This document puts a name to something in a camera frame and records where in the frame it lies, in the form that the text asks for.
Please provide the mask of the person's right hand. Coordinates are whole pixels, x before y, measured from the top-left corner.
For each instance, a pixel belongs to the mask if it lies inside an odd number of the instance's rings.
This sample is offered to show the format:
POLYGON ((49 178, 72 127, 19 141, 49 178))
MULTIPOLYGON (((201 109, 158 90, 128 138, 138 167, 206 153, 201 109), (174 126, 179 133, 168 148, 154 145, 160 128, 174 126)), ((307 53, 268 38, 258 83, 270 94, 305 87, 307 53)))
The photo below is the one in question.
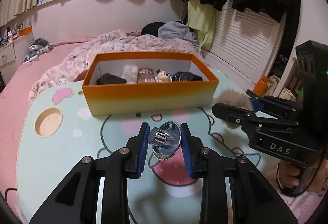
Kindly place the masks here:
MULTIPOLYGON (((327 160, 324 160, 316 174, 314 181, 307 189, 308 192, 320 193, 327 181, 327 160)), ((279 163, 279 175, 278 179, 283 187, 293 188, 299 185, 300 180, 297 176, 300 174, 300 169, 295 165, 286 161, 280 161, 279 163)))

